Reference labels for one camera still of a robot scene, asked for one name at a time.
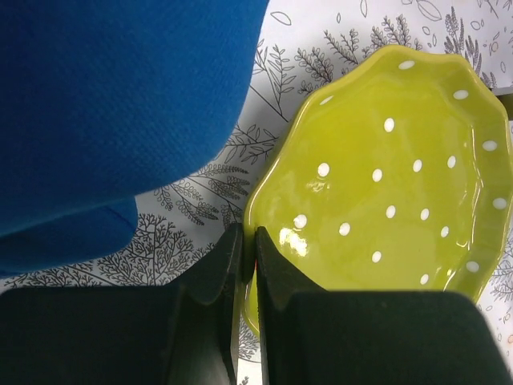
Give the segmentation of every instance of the blue cushion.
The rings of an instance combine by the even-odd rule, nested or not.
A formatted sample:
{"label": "blue cushion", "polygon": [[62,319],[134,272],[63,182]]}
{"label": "blue cushion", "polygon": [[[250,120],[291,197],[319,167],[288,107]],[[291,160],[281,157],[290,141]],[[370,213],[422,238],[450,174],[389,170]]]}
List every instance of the blue cushion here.
{"label": "blue cushion", "polygon": [[0,238],[0,278],[114,253],[130,242],[136,228],[132,198],[5,236]]}
{"label": "blue cushion", "polygon": [[[240,113],[266,5],[0,0],[0,268],[26,259],[13,234],[208,163]],[[48,265],[86,255],[67,252]]]}

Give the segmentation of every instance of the polka dot plate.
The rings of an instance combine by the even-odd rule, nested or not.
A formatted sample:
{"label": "polka dot plate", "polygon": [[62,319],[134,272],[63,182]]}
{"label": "polka dot plate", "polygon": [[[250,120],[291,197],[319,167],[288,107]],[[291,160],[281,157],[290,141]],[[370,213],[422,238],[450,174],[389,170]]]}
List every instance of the polka dot plate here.
{"label": "polka dot plate", "polygon": [[[513,191],[507,114],[458,55],[383,47],[303,104],[246,208],[327,290],[453,290],[477,300]],[[245,318],[257,331],[257,288]]]}

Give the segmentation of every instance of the botanical print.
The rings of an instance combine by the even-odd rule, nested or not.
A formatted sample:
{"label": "botanical print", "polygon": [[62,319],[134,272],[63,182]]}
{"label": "botanical print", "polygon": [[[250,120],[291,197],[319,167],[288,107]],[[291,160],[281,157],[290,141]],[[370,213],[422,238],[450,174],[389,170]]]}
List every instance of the botanical print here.
{"label": "botanical print", "polygon": [[504,257],[491,278],[491,294],[496,300],[511,302],[513,300],[513,232],[507,239]]}
{"label": "botanical print", "polygon": [[260,343],[258,338],[246,325],[244,319],[240,317],[239,358],[251,362],[260,362],[260,357],[255,357],[259,350]]}
{"label": "botanical print", "polygon": [[[373,26],[370,31],[370,45],[360,48],[359,33],[351,28],[347,33],[332,33],[324,30],[324,40],[329,47],[332,57],[326,56],[320,47],[313,47],[310,51],[298,48],[294,59],[299,67],[305,69],[313,79],[312,82],[301,81],[297,92],[307,96],[319,87],[331,83],[334,79],[348,73],[351,69],[368,58],[372,53],[387,44],[399,44],[405,47],[413,47],[421,50],[422,44],[417,38],[412,38],[408,22],[403,14],[397,16],[392,22],[388,16],[384,16],[381,26]],[[344,67],[340,74],[333,74],[332,60],[342,60],[348,67]]]}
{"label": "botanical print", "polygon": [[[257,139],[254,141],[254,144],[259,144]],[[238,151],[237,149],[237,146],[230,148],[229,151],[234,151],[234,153],[232,155],[228,153],[228,156],[233,157]],[[252,151],[248,151],[248,157],[244,158],[244,160],[251,157],[257,159],[262,153],[267,156],[267,152],[263,149],[258,154],[255,153],[258,150],[253,147],[251,149]],[[238,222],[242,219],[243,206],[233,201],[238,201],[241,197],[248,195],[246,186],[250,182],[243,178],[244,174],[248,174],[248,171],[243,168],[211,163],[183,180],[157,188],[153,195],[167,211],[172,211],[173,208],[177,207],[187,219],[196,225],[203,226],[205,220],[215,221],[221,215],[224,227],[226,228],[230,223]],[[224,203],[219,208],[211,205],[204,200],[205,193],[214,194]]]}
{"label": "botanical print", "polygon": [[6,287],[165,285],[199,261],[214,244],[196,248],[165,217],[139,215],[131,244],[109,257],[8,278]]}
{"label": "botanical print", "polygon": [[271,12],[270,15],[284,26],[292,26],[292,20],[290,20],[290,17],[285,12],[277,10],[275,12]]}
{"label": "botanical print", "polygon": [[[226,145],[211,164],[138,201],[129,246],[98,261],[9,278],[3,286],[162,285],[178,277],[223,229],[242,222],[255,179],[305,97],[387,44],[461,55],[488,87],[513,84],[513,0],[318,2],[311,11],[307,0],[271,0],[248,102]],[[513,233],[479,302],[510,364],[512,303]],[[262,384],[259,354],[257,338],[241,321],[238,385]]]}
{"label": "botanical print", "polygon": [[265,40],[262,39],[258,42],[256,48],[253,76],[261,73],[267,76],[273,90],[274,100],[268,101],[263,96],[261,96],[261,98],[285,121],[288,121],[283,116],[283,111],[281,110],[281,97],[283,94],[291,92],[291,90],[294,89],[294,87],[290,86],[290,83],[296,76],[289,75],[289,72],[294,66],[289,64],[290,59],[284,57],[285,49],[280,49],[278,45],[275,44],[271,47],[271,50],[269,50],[269,46],[264,47],[264,42]]}
{"label": "botanical print", "polygon": [[481,71],[481,64],[483,62],[482,53],[479,52],[478,40],[472,39],[470,35],[465,38],[465,25],[463,18],[456,18],[456,11],[452,6],[450,14],[446,15],[446,41],[443,43],[446,54],[459,54],[465,56],[467,62],[472,65],[477,75],[480,75],[481,80],[490,88],[497,87],[495,75],[490,72]]}
{"label": "botanical print", "polygon": [[[424,16],[426,19],[432,22],[439,22],[440,20],[442,20],[442,15],[440,14],[440,11],[438,10],[435,4],[429,2],[428,0],[415,1],[417,3],[417,8],[420,11],[421,15]],[[408,6],[413,2],[414,0],[402,0],[402,4],[405,6]]]}

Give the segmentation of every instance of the black object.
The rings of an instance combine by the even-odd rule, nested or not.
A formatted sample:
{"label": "black object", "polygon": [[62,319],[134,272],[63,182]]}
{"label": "black object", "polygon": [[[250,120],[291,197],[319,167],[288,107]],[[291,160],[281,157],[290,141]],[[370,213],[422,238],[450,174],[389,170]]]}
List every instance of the black object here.
{"label": "black object", "polygon": [[[0,296],[1,385],[234,385],[242,229],[161,287]],[[512,385],[481,314],[436,292],[328,292],[256,231],[265,385]]]}
{"label": "black object", "polygon": [[256,231],[264,384],[512,384],[459,294],[327,292]]}
{"label": "black object", "polygon": [[0,384],[236,384],[241,255],[233,225],[166,286],[6,292]]}

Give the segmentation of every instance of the line drawing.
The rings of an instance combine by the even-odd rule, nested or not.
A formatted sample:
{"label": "line drawing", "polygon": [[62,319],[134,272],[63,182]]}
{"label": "line drawing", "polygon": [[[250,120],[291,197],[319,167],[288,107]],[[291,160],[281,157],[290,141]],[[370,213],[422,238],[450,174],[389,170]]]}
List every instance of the line drawing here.
{"label": "line drawing", "polygon": [[155,189],[153,195],[167,211],[171,212],[177,207],[195,225],[203,226],[207,219],[218,220],[219,213],[226,222],[226,213],[222,206],[217,208],[204,201],[200,192],[204,190],[217,196],[224,202],[223,205],[228,206],[228,214],[231,216],[229,223],[238,222],[242,219],[243,210],[232,201],[248,195],[244,187],[249,186],[250,182],[239,176],[244,174],[248,174],[248,171],[243,168],[211,163],[182,180]]}
{"label": "line drawing", "polygon": [[477,20],[474,20],[473,22],[471,22],[471,27],[473,30],[480,30],[481,29],[481,23],[478,22]]}
{"label": "line drawing", "polygon": [[279,22],[280,24],[283,24],[284,26],[292,26],[292,20],[285,12],[281,12],[280,10],[277,10],[275,12],[271,12],[271,16],[273,16],[273,18],[277,22]]}
{"label": "line drawing", "polygon": [[490,3],[490,0],[477,0],[477,2],[478,2],[479,8],[481,8],[483,6],[483,3],[488,4],[488,6],[490,7],[490,13],[494,14],[496,18],[499,18],[499,16],[497,15],[497,12],[495,12],[494,6],[492,6]]}
{"label": "line drawing", "polygon": [[255,334],[249,329],[242,317],[239,326],[239,358],[251,363],[259,363],[260,357],[256,356],[260,350],[260,342]]}
{"label": "line drawing", "polygon": [[481,78],[487,87],[497,87],[497,82],[493,72],[490,72],[488,75],[484,71],[481,71],[483,56],[479,52],[479,42],[477,39],[473,39],[470,35],[465,39],[465,25],[463,18],[460,18],[458,22],[456,11],[453,6],[450,8],[450,14],[446,15],[445,23],[448,35],[446,36],[446,41],[443,43],[443,46],[445,47],[446,54],[462,55],[467,62],[471,64],[475,73]]}
{"label": "line drawing", "polygon": [[367,0],[361,0],[360,1],[360,12],[362,13],[362,16],[364,18],[367,17],[367,11],[368,11]]}
{"label": "line drawing", "polygon": [[[413,43],[411,42],[412,36],[404,15],[400,14],[395,20],[397,25],[392,23],[388,16],[385,16],[381,27],[373,26],[370,32],[371,44],[362,49],[359,46],[359,33],[354,28],[349,30],[349,34],[340,33],[340,41],[328,30],[324,30],[324,39],[327,40],[326,44],[329,46],[333,58],[341,59],[351,67],[356,67],[370,54],[387,44],[400,44],[420,51],[422,44],[417,38],[414,39]],[[301,81],[297,92],[303,96],[309,95],[319,87],[331,83],[339,77],[333,74],[333,64],[330,58],[327,58],[319,47],[313,47],[311,51],[298,48],[294,59],[299,62],[298,66],[304,68],[313,78],[312,82],[307,82],[304,79]],[[343,68],[341,75],[345,75],[349,71],[348,67]]]}
{"label": "line drawing", "polygon": [[253,124],[243,130],[237,123],[217,159],[224,158],[223,163],[227,164],[236,156],[241,163],[255,164],[260,158],[267,159],[277,140],[278,137],[266,128]]}
{"label": "line drawing", "polygon": [[[442,14],[438,10],[435,4],[429,0],[415,0],[417,2],[417,8],[421,15],[432,22],[439,22],[442,20]],[[413,0],[402,0],[403,6],[408,6],[413,3]]]}
{"label": "line drawing", "polygon": [[287,118],[283,115],[281,109],[281,98],[283,94],[287,94],[294,89],[294,86],[290,85],[296,78],[295,75],[290,75],[290,71],[294,66],[290,65],[290,59],[284,56],[285,49],[280,49],[275,44],[269,52],[269,46],[264,48],[265,40],[262,39],[258,42],[256,48],[255,59],[253,61],[253,76],[261,73],[265,73],[269,80],[270,86],[273,90],[274,102],[270,103],[263,95],[258,92],[253,86],[251,88],[263,99],[265,102],[273,107],[285,121]]}

